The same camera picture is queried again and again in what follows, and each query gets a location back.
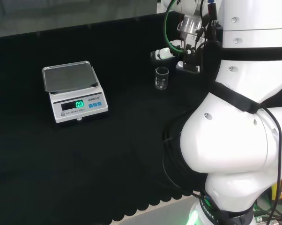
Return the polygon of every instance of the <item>black strap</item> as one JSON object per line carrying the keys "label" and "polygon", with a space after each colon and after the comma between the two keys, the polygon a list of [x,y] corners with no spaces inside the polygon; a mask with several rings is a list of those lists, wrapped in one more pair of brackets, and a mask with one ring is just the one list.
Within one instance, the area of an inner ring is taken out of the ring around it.
{"label": "black strap", "polygon": [[253,205],[242,212],[219,211],[211,209],[205,200],[200,199],[200,206],[206,217],[214,225],[249,225],[253,218]]}
{"label": "black strap", "polygon": [[222,83],[214,82],[210,92],[243,112],[255,114],[261,108],[259,103],[229,89]]}
{"label": "black strap", "polygon": [[282,60],[282,47],[222,48],[221,59],[231,61],[279,61]]}

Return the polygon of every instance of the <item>small beaker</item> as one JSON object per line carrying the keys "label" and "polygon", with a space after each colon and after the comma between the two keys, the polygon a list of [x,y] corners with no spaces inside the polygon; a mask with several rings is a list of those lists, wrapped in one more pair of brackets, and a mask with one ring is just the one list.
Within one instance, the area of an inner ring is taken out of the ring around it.
{"label": "small beaker", "polygon": [[156,69],[156,88],[163,90],[168,85],[169,69],[166,67],[159,67]]}

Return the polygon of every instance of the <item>electronic scale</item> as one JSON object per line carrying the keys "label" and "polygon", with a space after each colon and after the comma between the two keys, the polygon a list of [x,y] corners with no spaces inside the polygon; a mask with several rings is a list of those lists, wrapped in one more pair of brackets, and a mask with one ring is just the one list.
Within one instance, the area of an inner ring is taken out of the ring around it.
{"label": "electronic scale", "polygon": [[103,88],[88,61],[45,67],[42,73],[57,123],[108,111]]}

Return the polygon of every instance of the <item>scale display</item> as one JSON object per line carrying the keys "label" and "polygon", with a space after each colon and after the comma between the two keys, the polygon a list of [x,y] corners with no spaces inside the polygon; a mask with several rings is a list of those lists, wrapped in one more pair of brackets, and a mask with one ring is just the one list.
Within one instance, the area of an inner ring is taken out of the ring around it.
{"label": "scale display", "polygon": [[61,104],[62,110],[68,110],[68,109],[75,109],[75,108],[81,108],[84,106],[83,100],[76,100],[74,102],[67,102],[64,104]]}

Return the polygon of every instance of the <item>table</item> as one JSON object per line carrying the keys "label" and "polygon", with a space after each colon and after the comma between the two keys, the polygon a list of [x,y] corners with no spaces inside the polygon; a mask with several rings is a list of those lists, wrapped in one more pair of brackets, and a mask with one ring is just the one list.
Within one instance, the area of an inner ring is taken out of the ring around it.
{"label": "table", "polygon": [[[163,17],[0,38],[1,225],[109,224],[181,197],[163,185],[161,133],[170,118],[198,105],[208,86],[171,70],[168,89],[154,88],[149,54],[164,47]],[[179,37],[178,21],[171,13],[169,39]],[[41,70],[83,60],[95,69],[109,114],[58,125]]]}

